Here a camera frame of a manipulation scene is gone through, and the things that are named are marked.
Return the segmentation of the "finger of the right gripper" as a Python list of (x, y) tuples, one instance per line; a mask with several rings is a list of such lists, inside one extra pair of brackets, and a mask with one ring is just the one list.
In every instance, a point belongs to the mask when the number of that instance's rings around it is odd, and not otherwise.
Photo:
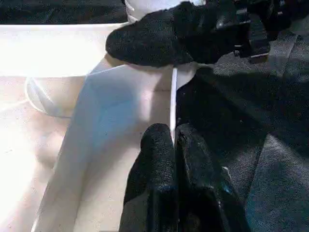
[(141, 66), (214, 64), (243, 43), (249, 24), (233, 1), (183, 1), (112, 31), (105, 48), (112, 58)]

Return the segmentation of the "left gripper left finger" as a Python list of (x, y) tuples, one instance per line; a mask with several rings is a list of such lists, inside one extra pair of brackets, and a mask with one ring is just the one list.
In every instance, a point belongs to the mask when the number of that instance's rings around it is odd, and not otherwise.
[(119, 231), (176, 232), (178, 184), (170, 129), (153, 124), (143, 134), (140, 153), (127, 178)]

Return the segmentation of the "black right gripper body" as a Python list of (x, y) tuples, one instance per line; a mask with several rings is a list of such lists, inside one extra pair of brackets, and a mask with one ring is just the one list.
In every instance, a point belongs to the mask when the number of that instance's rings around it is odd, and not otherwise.
[(265, 62), (270, 42), (290, 23), (284, 0), (234, 0), (237, 17), (237, 43), (234, 56), (250, 63)]

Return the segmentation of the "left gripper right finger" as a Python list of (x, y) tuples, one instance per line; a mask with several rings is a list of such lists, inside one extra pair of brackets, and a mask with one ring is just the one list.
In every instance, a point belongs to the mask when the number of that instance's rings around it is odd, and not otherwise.
[(176, 129), (179, 226), (182, 232), (249, 232), (226, 167), (190, 124)]

